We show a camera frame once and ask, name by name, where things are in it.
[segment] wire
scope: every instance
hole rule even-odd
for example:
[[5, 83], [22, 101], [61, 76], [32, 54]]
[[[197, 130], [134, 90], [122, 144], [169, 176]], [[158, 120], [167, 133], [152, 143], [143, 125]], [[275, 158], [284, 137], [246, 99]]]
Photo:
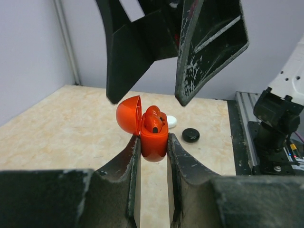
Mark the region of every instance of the wire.
[[299, 132], [294, 132], [296, 136], [298, 136], [299, 140], [304, 144], [304, 138]]

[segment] white round object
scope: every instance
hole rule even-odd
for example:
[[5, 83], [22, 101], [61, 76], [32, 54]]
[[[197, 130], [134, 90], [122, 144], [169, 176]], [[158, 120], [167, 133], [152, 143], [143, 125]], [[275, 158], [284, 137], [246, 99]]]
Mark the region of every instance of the white round object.
[[177, 119], [172, 115], [167, 116], [167, 121], [168, 121], [169, 128], [173, 128], [177, 124]]

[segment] white object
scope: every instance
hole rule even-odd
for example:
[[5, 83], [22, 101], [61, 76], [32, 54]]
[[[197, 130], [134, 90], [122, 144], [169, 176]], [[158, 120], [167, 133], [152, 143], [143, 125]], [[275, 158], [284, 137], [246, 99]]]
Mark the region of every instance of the white object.
[[304, 105], [304, 35], [269, 87], [272, 94], [281, 98], [289, 95], [293, 103]]
[[172, 115], [167, 116], [167, 121], [168, 121], [169, 128], [173, 128], [177, 124], [177, 119]]

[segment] wall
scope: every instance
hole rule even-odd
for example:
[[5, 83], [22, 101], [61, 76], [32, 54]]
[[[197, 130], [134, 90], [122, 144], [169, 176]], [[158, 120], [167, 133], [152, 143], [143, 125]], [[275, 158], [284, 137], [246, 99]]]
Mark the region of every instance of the wall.
[[[136, 0], [121, 0], [133, 21], [143, 13]], [[64, 0], [64, 11], [83, 85], [106, 86], [106, 46], [94, 0]], [[280, 72], [304, 32], [303, 0], [242, 0], [248, 50], [209, 81], [199, 97], [233, 98], [261, 92]], [[155, 62], [134, 91], [174, 94], [176, 58]]]
[[0, 126], [73, 84], [51, 0], [0, 1]]

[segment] orange lid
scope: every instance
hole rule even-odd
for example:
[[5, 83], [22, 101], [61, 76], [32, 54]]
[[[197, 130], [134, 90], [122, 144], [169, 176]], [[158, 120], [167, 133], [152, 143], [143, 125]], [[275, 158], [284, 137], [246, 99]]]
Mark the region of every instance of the orange lid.
[[139, 135], [142, 119], [141, 97], [133, 96], [122, 101], [116, 109], [118, 125], [130, 134]]

